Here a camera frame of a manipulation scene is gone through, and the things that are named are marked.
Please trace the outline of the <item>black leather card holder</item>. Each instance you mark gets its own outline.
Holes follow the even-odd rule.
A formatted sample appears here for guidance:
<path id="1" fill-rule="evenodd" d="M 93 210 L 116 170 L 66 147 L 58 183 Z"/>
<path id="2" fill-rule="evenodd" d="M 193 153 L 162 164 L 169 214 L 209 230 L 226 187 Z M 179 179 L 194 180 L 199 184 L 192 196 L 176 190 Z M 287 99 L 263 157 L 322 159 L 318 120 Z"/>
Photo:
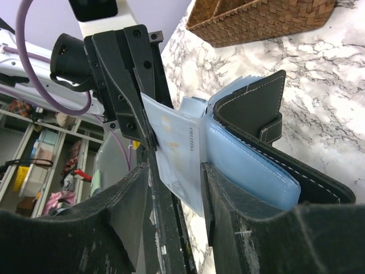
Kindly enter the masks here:
<path id="1" fill-rule="evenodd" d="M 286 71 L 239 77 L 205 103 L 200 133 L 201 163 L 281 210 L 304 201 L 304 191 L 340 183 L 273 147 L 282 136 L 280 112 Z"/>

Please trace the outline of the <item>brown wicker divided tray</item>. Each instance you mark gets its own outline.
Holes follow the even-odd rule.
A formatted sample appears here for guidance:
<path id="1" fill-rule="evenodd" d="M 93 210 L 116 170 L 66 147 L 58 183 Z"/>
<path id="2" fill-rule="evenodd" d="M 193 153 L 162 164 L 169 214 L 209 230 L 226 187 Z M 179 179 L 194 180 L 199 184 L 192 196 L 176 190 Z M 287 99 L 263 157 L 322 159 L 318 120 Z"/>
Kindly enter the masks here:
<path id="1" fill-rule="evenodd" d="M 196 1 L 186 29 L 214 48 L 318 29 L 333 0 Z"/>

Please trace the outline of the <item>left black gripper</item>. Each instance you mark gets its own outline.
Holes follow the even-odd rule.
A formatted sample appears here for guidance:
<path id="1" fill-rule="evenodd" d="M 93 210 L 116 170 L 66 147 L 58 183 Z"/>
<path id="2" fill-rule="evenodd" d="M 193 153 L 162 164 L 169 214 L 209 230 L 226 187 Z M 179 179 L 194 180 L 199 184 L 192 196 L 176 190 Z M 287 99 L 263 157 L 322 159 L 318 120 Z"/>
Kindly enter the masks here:
<path id="1" fill-rule="evenodd" d="M 156 150 L 142 94 L 172 108 L 159 45 L 162 31 L 145 25 L 94 34 L 85 42 L 61 34 L 51 54 L 50 78 L 74 92 L 91 91 L 104 107 L 105 131 L 121 133 Z"/>

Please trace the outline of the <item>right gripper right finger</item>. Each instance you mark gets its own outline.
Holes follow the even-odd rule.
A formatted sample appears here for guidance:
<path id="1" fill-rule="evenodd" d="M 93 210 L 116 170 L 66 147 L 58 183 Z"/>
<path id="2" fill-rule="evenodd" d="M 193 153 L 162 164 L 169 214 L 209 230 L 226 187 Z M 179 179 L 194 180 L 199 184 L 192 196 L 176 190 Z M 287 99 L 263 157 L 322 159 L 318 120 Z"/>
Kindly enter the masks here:
<path id="1" fill-rule="evenodd" d="M 364 206 L 327 179 L 277 209 L 201 165 L 208 244 L 217 273 L 363 273 Z"/>

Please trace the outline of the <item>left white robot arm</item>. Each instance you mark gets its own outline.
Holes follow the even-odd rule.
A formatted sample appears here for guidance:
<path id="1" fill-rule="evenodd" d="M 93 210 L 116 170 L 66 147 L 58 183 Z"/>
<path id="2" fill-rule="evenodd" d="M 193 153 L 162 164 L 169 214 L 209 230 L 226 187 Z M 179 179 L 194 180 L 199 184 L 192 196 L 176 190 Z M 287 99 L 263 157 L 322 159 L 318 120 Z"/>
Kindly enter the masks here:
<path id="1" fill-rule="evenodd" d="M 157 132 L 147 100 L 170 106 L 159 52 L 161 32 L 144 25 L 129 26 L 80 40 L 59 36 L 53 50 L 26 43 L 26 55 L 36 76 L 30 78 L 19 56 L 14 30 L 1 29 L 1 86 L 27 100 L 51 108 L 39 93 L 58 103 L 56 110 L 72 116 L 103 117 L 107 131 L 156 151 Z"/>

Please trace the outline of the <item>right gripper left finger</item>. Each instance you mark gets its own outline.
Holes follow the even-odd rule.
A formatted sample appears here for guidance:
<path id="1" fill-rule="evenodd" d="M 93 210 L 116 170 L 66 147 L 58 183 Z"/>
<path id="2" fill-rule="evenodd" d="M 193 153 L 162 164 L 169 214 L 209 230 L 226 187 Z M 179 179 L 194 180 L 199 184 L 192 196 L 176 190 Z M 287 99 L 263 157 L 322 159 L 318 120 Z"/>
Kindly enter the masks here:
<path id="1" fill-rule="evenodd" d="M 55 216 L 1 211 L 2 273 L 134 273 L 148 165 Z"/>

